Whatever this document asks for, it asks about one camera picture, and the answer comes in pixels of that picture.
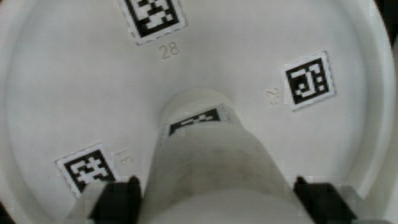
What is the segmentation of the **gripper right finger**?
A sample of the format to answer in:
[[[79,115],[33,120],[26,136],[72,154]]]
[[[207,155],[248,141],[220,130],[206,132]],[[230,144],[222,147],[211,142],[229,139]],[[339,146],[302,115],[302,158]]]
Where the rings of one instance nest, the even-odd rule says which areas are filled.
[[[353,224],[360,218],[330,183],[296,177],[293,192],[314,224]]]

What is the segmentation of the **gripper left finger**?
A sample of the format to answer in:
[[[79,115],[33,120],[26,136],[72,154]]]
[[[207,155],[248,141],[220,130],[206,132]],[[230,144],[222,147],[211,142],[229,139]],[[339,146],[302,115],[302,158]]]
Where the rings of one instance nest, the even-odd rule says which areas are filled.
[[[95,182],[83,189],[63,224],[136,224],[142,204],[140,180]]]

